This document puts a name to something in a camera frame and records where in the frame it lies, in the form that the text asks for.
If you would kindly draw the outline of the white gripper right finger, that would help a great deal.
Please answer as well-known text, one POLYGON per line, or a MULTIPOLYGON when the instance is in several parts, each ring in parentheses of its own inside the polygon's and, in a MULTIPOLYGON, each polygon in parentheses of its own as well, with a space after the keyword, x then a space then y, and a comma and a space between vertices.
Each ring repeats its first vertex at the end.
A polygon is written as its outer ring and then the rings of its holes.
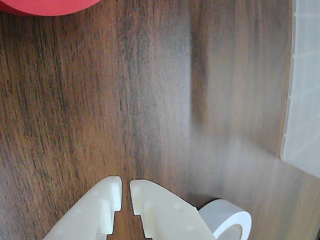
POLYGON ((214 240, 199 211, 166 188, 145 179, 130 182, 133 214, 153 240, 214 240))

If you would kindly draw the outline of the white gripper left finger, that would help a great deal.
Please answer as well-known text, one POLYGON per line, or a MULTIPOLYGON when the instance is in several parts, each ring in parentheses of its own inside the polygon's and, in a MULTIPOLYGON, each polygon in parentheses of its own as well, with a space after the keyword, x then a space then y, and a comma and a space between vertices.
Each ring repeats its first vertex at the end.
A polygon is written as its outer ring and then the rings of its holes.
POLYGON ((108 176, 86 192, 44 237, 45 240, 106 240, 122 208, 122 179, 108 176))

